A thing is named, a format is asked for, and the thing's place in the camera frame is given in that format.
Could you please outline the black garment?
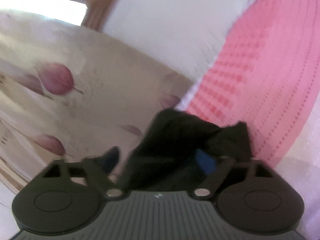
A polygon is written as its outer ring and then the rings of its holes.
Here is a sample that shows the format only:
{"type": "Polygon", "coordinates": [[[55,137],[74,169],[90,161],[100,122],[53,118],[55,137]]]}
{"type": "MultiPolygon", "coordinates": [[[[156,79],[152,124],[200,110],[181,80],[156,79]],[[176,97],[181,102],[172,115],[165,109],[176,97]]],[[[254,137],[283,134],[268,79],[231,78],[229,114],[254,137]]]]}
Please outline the black garment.
{"type": "Polygon", "coordinates": [[[246,124],[219,127],[171,108],[162,110],[132,151],[117,184],[125,191],[190,191],[207,177],[196,162],[198,150],[211,158],[248,162],[252,151],[246,124]]]}

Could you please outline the beige leaf print curtain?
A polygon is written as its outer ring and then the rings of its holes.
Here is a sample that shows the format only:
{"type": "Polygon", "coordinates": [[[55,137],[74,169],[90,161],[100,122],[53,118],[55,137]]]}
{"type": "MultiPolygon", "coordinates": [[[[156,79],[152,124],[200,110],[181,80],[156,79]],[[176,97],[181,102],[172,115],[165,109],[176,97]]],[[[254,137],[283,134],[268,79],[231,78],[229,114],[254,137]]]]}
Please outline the beige leaf print curtain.
{"type": "Polygon", "coordinates": [[[54,159],[120,148],[116,179],[153,117],[192,81],[88,28],[1,12],[1,182],[18,193],[54,159]]]}

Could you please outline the pink lilac checked bed sheet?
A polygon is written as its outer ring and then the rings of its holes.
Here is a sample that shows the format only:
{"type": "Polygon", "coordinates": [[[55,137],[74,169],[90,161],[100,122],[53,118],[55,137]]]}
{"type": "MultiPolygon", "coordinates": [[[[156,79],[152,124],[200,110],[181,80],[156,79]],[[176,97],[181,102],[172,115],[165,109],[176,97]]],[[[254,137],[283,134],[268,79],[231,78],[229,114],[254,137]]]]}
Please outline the pink lilac checked bed sheet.
{"type": "Polygon", "coordinates": [[[255,0],[178,109],[245,122],[253,155],[303,197],[298,231],[319,239],[319,0],[255,0]]]}

